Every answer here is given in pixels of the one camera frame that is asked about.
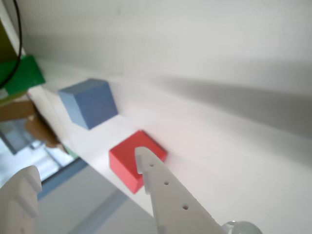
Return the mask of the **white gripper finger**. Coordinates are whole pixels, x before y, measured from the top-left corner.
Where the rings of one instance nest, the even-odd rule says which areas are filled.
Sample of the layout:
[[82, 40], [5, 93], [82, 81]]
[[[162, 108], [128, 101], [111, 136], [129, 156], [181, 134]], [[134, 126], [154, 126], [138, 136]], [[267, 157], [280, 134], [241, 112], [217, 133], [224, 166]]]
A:
[[42, 191], [36, 166], [14, 174], [0, 189], [0, 232], [2, 234], [33, 234], [39, 215], [38, 194]]

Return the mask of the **white gripper finger with holes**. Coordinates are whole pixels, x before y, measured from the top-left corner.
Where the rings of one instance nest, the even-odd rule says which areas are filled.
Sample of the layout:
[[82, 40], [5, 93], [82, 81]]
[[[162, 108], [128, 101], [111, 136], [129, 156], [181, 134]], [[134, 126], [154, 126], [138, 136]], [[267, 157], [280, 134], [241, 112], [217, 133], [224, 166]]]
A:
[[224, 234], [225, 231], [148, 148], [135, 148], [137, 171], [151, 196], [159, 234]]

